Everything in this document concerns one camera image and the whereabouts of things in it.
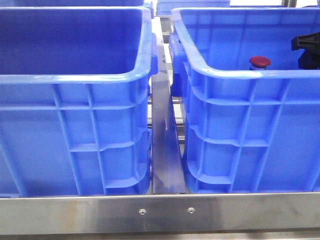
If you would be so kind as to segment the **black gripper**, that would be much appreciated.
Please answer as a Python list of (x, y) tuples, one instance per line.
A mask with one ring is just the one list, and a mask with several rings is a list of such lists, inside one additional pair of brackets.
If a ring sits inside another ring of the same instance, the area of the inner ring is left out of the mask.
[(291, 40), (293, 51), (303, 49), (304, 52), (298, 59), (298, 66), (303, 70), (320, 69), (320, 33), (296, 36)]

